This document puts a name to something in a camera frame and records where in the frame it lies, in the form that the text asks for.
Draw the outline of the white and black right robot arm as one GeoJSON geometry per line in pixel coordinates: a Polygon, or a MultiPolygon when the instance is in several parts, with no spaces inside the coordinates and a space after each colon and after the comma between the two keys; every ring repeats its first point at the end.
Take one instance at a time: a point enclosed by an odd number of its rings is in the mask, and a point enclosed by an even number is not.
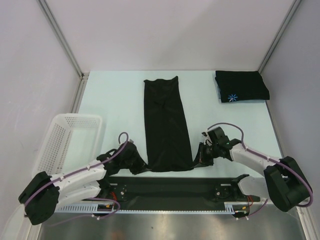
{"type": "Polygon", "coordinates": [[[202,132],[195,158],[196,166],[211,166],[217,158],[242,164],[259,177],[243,175],[230,188],[231,196],[242,201],[248,195],[271,202],[282,212],[294,207],[307,208],[314,200],[313,190],[297,161],[286,156],[274,158],[258,152],[244,143],[244,139],[229,139],[224,130],[213,125],[202,132]]]}

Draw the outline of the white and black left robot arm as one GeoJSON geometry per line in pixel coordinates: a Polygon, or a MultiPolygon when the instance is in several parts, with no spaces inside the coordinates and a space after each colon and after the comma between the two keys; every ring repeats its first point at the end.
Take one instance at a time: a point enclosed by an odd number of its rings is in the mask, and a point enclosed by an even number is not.
{"type": "Polygon", "coordinates": [[[18,197],[25,217],[34,226],[46,222],[61,207],[82,200],[114,200],[109,177],[122,169],[133,175],[147,172],[148,164],[130,141],[96,157],[88,165],[69,173],[37,173],[18,197]]]}

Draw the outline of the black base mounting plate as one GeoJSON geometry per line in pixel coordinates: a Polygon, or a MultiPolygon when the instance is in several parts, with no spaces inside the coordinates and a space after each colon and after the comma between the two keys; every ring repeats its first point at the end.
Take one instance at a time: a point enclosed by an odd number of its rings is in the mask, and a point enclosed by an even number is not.
{"type": "Polygon", "coordinates": [[[261,199],[255,195],[244,195],[236,185],[236,178],[186,178],[186,177],[120,177],[108,178],[120,203],[136,202],[185,204],[197,203],[254,203],[261,199]]]}

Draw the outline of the white plastic basket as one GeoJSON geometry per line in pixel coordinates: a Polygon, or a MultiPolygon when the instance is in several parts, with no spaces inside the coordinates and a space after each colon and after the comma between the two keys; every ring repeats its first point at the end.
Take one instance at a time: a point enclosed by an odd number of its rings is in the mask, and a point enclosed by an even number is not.
{"type": "Polygon", "coordinates": [[[75,171],[93,161],[102,148],[106,123],[99,115],[56,115],[39,150],[32,177],[75,171]]]}

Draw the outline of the folded black t shirt with logo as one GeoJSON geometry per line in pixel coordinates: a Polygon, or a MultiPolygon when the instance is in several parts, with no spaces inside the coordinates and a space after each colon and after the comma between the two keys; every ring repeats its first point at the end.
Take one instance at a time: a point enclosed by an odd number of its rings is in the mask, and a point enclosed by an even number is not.
{"type": "Polygon", "coordinates": [[[270,92],[258,71],[217,70],[215,81],[222,103],[270,99],[270,92]]]}

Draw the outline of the left vertical aluminium post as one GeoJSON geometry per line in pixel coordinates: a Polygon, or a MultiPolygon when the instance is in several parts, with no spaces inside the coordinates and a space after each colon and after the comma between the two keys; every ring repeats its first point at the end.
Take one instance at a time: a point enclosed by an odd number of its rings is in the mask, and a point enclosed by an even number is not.
{"type": "Polygon", "coordinates": [[[53,11],[51,10],[48,2],[46,0],[37,0],[36,1],[41,9],[41,11],[44,14],[44,17],[46,18],[46,20],[48,21],[49,26],[51,27],[54,35],[56,36],[60,46],[62,47],[62,50],[64,51],[67,59],[69,60],[72,68],[74,69],[74,71],[76,72],[77,76],[82,79],[84,76],[83,71],[80,68],[80,65],[78,63],[78,61],[76,60],[76,57],[63,33],[63,31],[61,30],[61,27],[56,19],[56,17],[54,16],[53,11]]]}

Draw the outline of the vertical aluminium post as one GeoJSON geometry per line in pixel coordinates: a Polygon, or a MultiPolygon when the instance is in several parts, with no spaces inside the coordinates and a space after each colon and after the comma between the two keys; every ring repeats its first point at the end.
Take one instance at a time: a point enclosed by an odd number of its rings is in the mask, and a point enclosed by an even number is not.
{"type": "Polygon", "coordinates": [[[279,45],[283,35],[285,34],[287,28],[289,27],[291,21],[293,20],[295,14],[297,13],[299,7],[303,3],[303,0],[294,0],[291,4],[288,12],[286,13],[282,23],[280,24],[280,27],[278,28],[266,54],[264,55],[262,62],[260,63],[258,67],[258,72],[261,74],[265,67],[267,66],[269,60],[271,59],[273,53],[275,52],[277,46],[279,45]]]}
{"type": "Polygon", "coordinates": [[[74,71],[76,72],[77,76],[82,79],[84,76],[83,71],[80,68],[80,65],[78,63],[78,61],[76,60],[76,57],[63,33],[63,31],[61,30],[61,27],[56,19],[56,17],[54,16],[53,11],[51,10],[48,2],[46,0],[37,0],[36,1],[41,9],[41,11],[44,14],[44,17],[46,18],[46,20],[48,21],[49,26],[51,27],[54,35],[56,36],[60,46],[62,47],[62,50],[64,51],[67,59],[69,60],[72,68],[74,69],[74,71]]]}

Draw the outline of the right vertical aluminium post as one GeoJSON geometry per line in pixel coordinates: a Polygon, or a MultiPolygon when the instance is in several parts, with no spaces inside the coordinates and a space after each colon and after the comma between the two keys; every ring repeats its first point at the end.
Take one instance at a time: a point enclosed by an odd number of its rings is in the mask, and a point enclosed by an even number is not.
{"type": "Polygon", "coordinates": [[[288,12],[286,13],[282,23],[280,24],[280,27],[278,28],[266,54],[264,55],[262,62],[260,63],[258,67],[258,72],[261,74],[265,67],[267,66],[269,60],[271,59],[273,53],[275,52],[277,46],[279,45],[283,35],[285,34],[287,28],[289,27],[291,21],[293,20],[295,14],[297,13],[299,7],[303,3],[303,0],[294,0],[291,4],[288,12]]]}

